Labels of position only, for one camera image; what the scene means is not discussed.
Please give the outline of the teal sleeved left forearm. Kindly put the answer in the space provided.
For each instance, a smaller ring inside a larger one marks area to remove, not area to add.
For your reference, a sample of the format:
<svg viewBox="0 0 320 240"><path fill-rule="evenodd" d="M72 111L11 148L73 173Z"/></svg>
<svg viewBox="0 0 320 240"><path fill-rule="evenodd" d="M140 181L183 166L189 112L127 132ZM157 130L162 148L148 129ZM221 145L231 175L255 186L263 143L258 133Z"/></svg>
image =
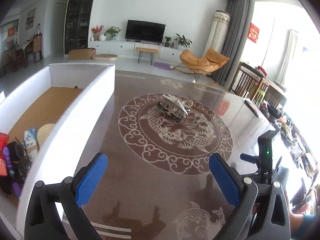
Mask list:
<svg viewBox="0 0 320 240"><path fill-rule="evenodd" d="M304 239L311 229L316 215L290 213L291 239Z"/></svg>

